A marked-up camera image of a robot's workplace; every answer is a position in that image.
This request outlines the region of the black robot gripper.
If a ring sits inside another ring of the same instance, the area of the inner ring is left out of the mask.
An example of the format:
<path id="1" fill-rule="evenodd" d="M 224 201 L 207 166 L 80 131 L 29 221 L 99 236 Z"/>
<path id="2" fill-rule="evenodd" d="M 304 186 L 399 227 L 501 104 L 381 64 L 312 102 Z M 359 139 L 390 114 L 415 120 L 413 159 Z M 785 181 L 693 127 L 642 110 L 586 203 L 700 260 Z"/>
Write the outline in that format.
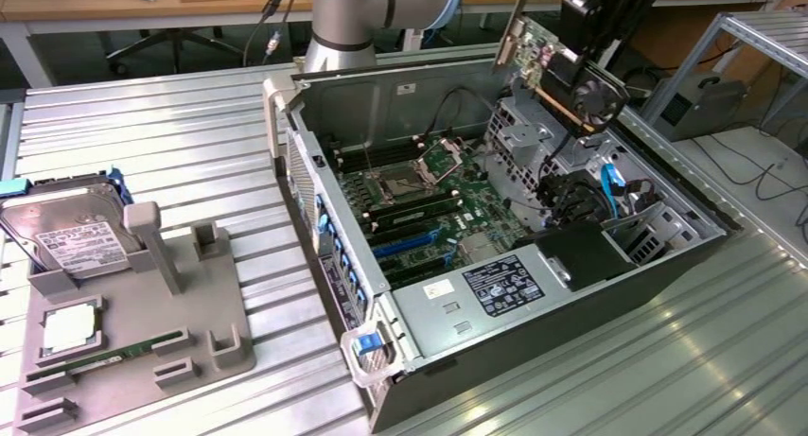
<path id="1" fill-rule="evenodd" d="M 633 33 L 657 0 L 564 0 L 560 66 L 577 70 Z"/>

